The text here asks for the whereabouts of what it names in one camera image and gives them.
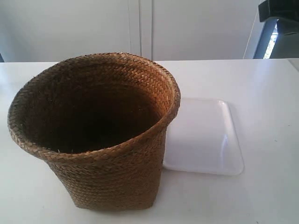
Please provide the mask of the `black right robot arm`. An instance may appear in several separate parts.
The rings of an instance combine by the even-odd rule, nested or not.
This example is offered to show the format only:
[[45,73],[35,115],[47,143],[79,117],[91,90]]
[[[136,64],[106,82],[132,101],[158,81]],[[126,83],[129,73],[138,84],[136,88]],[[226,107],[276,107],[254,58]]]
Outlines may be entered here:
[[299,32],[298,0],[265,0],[258,5],[259,21],[277,20],[279,34],[292,35]]

